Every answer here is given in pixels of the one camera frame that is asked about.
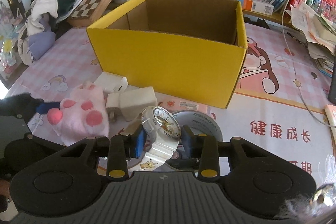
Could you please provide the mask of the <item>grey tape roll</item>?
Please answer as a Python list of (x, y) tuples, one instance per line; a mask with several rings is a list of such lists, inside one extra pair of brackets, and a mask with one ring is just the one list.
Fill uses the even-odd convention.
[[(186, 125), (194, 135), (211, 135), (217, 141), (223, 141), (220, 127), (207, 114), (195, 110), (181, 110), (173, 112), (172, 115), (180, 127)], [(189, 150), (183, 143), (179, 143), (178, 149), (172, 158), (167, 161), (167, 165), (176, 170), (197, 170), (199, 168), (200, 156), (191, 157)]]

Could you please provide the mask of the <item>white wrist watch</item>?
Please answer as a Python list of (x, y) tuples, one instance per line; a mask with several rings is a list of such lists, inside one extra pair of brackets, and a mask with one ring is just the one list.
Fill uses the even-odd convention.
[(141, 124), (150, 136), (151, 147), (142, 160), (129, 168), (134, 171), (153, 171), (171, 159), (181, 140), (181, 128), (173, 115), (160, 106), (148, 106), (141, 113)]

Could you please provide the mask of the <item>pink plush paw slipper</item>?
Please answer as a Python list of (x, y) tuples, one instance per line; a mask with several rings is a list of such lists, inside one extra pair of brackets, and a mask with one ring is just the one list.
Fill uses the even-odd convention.
[(75, 87), (58, 108), (48, 111), (47, 119), (66, 146), (87, 137), (109, 136), (104, 91), (92, 82)]

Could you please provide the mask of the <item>white charger with prongs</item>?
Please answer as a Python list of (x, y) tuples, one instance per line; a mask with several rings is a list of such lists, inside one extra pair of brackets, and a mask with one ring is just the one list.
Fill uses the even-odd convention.
[(135, 119), (144, 108), (157, 106), (153, 87), (138, 88), (121, 93), (110, 93), (105, 108), (107, 112), (123, 116), (127, 122)]

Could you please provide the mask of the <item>pink eraser bar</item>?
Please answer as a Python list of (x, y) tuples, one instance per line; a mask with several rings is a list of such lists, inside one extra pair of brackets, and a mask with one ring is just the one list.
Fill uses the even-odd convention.
[(198, 111), (207, 115), (211, 114), (210, 106), (173, 97), (167, 97), (161, 100), (161, 102), (158, 103), (158, 106), (165, 108), (171, 113), (176, 111), (191, 110)]

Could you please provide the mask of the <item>pile of clothes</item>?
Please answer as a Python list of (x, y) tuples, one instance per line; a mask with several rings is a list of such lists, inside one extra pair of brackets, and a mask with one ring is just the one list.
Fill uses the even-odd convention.
[(39, 60), (55, 43), (58, 24), (66, 20), (83, 0), (31, 0), (25, 26), (17, 42), (24, 65)]

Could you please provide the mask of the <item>white power adapter block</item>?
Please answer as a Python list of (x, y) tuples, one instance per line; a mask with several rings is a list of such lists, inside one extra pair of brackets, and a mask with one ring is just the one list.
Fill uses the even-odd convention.
[(101, 87), (105, 95), (110, 93), (122, 93), (127, 89), (128, 81), (125, 76), (102, 72), (94, 82)]

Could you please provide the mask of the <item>yellow cardboard box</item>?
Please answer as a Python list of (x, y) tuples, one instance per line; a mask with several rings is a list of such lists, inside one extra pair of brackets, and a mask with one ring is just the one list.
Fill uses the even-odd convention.
[(225, 109), (248, 50), (234, 0), (129, 0), (87, 28), (105, 72)]

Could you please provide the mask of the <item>wooden chess board box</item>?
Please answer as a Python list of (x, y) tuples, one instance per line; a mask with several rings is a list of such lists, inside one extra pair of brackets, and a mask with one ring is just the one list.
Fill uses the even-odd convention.
[(83, 0), (68, 18), (72, 27), (88, 27), (100, 19), (113, 0)]

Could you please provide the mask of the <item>stack of papers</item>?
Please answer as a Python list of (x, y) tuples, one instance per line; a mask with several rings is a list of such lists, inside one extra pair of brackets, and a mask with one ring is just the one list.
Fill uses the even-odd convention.
[(291, 24), (303, 33), (309, 56), (318, 69), (332, 77), (335, 63), (335, 25), (306, 3), (290, 6)]

